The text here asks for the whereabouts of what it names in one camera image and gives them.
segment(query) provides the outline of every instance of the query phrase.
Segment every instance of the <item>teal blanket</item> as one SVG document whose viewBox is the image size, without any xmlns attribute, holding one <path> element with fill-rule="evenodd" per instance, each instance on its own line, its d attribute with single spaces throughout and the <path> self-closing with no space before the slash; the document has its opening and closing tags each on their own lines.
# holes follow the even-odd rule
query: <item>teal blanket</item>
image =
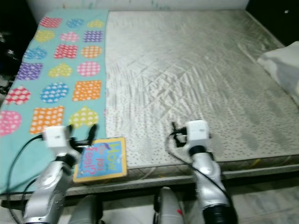
<svg viewBox="0 0 299 224">
<path fill-rule="evenodd" d="M 106 137 L 107 15 L 59 9 L 40 21 L 0 111 L 0 193 L 17 152 L 45 127 L 73 124 L 73 136 L 82 140 L 98 124 L 96 138 Z M 53 158 L 45 142 L 32 142 L 14 168 L 11 191 L 23 191 Z"/>
</svg>

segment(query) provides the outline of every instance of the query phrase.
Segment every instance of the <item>purple square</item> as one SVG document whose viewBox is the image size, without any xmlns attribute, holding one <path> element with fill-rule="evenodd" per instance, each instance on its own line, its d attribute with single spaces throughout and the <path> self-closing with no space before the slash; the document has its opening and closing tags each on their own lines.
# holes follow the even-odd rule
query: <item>purple square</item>
<svg viewBox="0 0 299 224">
<path fill-rule="evenodd" d="M 42 63 L 25 63 L 22 62 L 17 74 L 18 80 L 35 80 L 38 79 L 43 68 Z"/>
<path fill-rule="evenodd" d="M 103 31 L 86 31 L 83 38 L 84 42 L 101 42 L 103 39 Z"/>
</svg>

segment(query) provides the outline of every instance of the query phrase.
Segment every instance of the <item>yellow heart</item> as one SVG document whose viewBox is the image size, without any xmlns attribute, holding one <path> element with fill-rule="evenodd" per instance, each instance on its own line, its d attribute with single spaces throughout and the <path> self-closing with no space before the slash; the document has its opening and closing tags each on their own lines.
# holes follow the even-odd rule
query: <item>yellow heart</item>
<svg viewBox="0 0 299 224">
<path fill-rule="evenodd" d="M 93 20 L 87 24 L 88 27 L 98 27 L 101 28 L 104 25 L 104 23 L 101 20 Z"/>
<path fill-rule="evenodd" d="M 72 69 L 70 66 L 68 66 L 66 63 L 61 63 L 58 66 L 50 69 L 49 76 L 50 77 L 68 77 L 71 75 Z"/>
<path fill-rule="evenodd" d="M 69 119 L 70 125 L 74 125 L 75 128 L 81 127 L 83 124 L 91 126 L 97 124 L 98 121 L 98 114 L 87 106 L 82 107 L 79 111 L 71 115 L 71 118 Z"/>
<path fill-rule="evenodd" d="M 55 36 L 55 33 L 51 30 L 38 30 L 34 36 L 38 42 L 47 42 Z"/>
</svg>

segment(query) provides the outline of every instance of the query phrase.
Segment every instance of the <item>bed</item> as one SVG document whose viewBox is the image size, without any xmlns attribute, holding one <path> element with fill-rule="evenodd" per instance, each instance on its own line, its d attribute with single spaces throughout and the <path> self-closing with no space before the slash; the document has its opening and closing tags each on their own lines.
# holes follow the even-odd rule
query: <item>bed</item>
<svg viewBox="0 0 299 224">
<path fill-rule="evenodd" d="M 99 135 L 126 138 L 128 175 L 73 185 L 68 195 L 193 182 L 164 149 L 172 121 L 209 122 L 227 178 L 299 170 L 298 106 L 256 63 L 282 45 L 246 11 L 110 12 L 105 40 Z"/>
</svg>

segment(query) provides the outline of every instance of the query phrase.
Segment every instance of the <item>yellow book border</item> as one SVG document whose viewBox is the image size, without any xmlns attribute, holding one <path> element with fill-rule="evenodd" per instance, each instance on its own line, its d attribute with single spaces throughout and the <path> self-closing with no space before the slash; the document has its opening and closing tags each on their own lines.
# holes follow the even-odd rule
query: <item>yellow book border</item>
<svg viewBox="0 0 299 224">
<path fill-rule="evenodd" d="M 117 174 L 108 174 L 108 175 L 103 175 L 103 176 L 95 176 L 95 177 L 82 177 L 82 178 L 77 178 L 78 175 L 78 164 L 75 166 L 75 173 L 73 176 L 73 181 L 74 183 L 80 183 L 80 182 L 88 182 L 88 181 L 98 181 L 98 180 L 103 180 L 107 178 L 115 178 L 115 177 L 121 177 L 127 175 L 127 155 L 126 155 L 126 141 L 124 137 L 119 137 L 119 138 L 110 138 L 110 139 L 97 139 L 93 141 L 93 144 L 95 143 L 109 143 L 109 142 L 114 142 L 114 141 L 120 141 L 121 142 L 121 153 L 122 153 L 122 158 L 121 158 L 121 163 L 122 163 L 122 173 L 117 173 Z"/>
</svg>

